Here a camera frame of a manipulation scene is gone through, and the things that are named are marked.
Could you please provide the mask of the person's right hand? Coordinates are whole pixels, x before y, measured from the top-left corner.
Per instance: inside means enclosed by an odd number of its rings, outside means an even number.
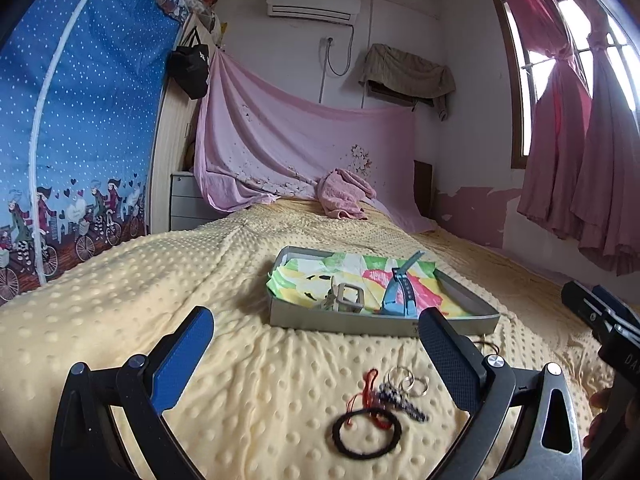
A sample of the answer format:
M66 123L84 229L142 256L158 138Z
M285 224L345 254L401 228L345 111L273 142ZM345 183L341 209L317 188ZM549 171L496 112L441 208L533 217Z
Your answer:
M582 440L582 445L584 448L591 448L593 445L593 441L596 440L600 427L602 426L602 422L604 419L605 411L608 409L608 404L610 404L611 396L612 396L613 388L608 387L604 388L596 393L593 393L590 396L589 404L592 408L596 408L600 411L599 414L593 419L589 426L588 434ZM625 424L628 429L634 428L636 423L639 420L639 404L637 399L632 399L626 408L625 413Z

